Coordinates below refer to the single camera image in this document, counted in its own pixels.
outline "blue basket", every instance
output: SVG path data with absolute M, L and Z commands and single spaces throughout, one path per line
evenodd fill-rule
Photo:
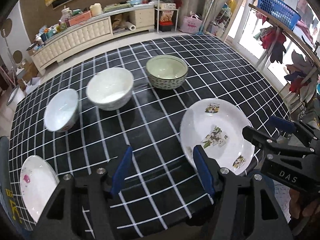
M 281 0 L 258 0 L 258 8 L 293 30 L 301 16 Z

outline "person's hand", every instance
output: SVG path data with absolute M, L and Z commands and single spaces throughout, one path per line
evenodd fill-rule
M 301 212 L 301 207 L 298 203 L 298 199 L 300 196 L 300 193 L 294 189 L 290 189 L 289 190 L 289 194 L 291 197 L 291 200 L 289 202 L 289 213 L 292 217 L 294 217 L 295 219 L 298 219 L 300 216 L 300 212 Z M 304 217 L 309 217 L 313 214 L 313 212 L 316 210 L 315 214 L 320 212 L 320 205 L 319 205 L 319 201 L 315 200 L 313 202 L 311 202 L 308 206 L 305 207 L 305 209 L 302 212 L 302 215 Z

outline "pink box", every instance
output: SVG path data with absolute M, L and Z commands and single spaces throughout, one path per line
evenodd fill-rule
M 89 20 L 91 18 L 91 12 L 90 11 L 86 11 L 82 14 L 79 14 L 77 16 L 74 16 L 72 18 L 69 19 L 69 23 L 70 23 L 70 26 L 73 26 L 73 25 L 76 25 L 80 22 L 83 22 L 83 21 L 86 21 L 86 20 Z

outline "bag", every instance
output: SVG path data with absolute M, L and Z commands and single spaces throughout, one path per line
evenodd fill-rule
M 184 17 L 180 31 L 184 33 L 196 34 L 199 32 L 201 25 L 202 20 L 199 19 L 199 16 L 190 12 L 190 17 Z

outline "plate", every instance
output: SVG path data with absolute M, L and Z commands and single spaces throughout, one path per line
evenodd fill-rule
M 36 223 L 58 183 L 57 174 L 41 157 L 32 155 L 23 163 L 20 191 L 24 204 Z
M 200 100 L 186 111 L 181 121 L 183 152 L 196 169 L 193 148 L 200 144 L 220 167 L 239 175 L 248 167 L 254 154 L 254 146 L 242 136 L 242 129 L 247 125 L 251 126 L 251 123 L 245 114 L 228 101 Z

